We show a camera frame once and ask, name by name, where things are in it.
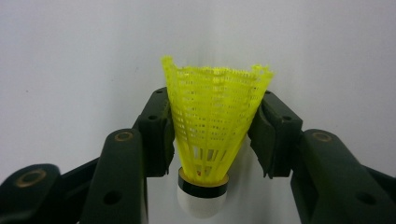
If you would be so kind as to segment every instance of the yellow shuttlecock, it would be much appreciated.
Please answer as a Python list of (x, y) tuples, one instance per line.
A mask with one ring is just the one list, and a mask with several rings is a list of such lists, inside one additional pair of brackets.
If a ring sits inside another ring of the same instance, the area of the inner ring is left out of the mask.
[(253, 65), (251, 71), (177, 67), (170, 56), (162, 63), (182, 166), (179, 187), (196, 198), (218, 198), (226, 192), (227, 171), (273, 73), (261, 65)]

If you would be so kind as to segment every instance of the badminton birdie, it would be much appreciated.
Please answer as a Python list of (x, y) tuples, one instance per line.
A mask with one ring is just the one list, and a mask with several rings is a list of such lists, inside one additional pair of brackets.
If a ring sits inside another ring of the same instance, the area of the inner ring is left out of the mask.
[(162, 58), (181, 161), (177, 198), (194, 217), (212, 217), (227, 195), (233, 159), (273, 73), (253, 65), (230, 68), (177, 67)]

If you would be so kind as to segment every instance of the white background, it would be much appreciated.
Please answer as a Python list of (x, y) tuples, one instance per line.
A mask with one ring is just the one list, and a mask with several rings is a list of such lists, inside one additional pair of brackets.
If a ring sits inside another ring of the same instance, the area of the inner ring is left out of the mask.
[[(396, 2), (1, 1), (0, 181), (34, 163), (67, 172), (100, 155), (164, 86), (160, 58), (249, 69), (337, 134), (361, 163), (395, 176)], [(299, 223), (290, 180), (262, 178), (248, 143), (224, 208), (207, 220), (177, 204), (170, 175), (148, 181), (150, 223)]]

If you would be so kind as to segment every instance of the black band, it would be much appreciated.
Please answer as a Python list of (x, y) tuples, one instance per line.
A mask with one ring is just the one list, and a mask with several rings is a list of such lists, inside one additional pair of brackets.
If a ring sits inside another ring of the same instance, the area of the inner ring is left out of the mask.
[(191, 196), (198, 198), (217, 198), (227, 192), (227, 182), (216, 187), (201, 187), (193, 185), (178, 176), (178, 186)]

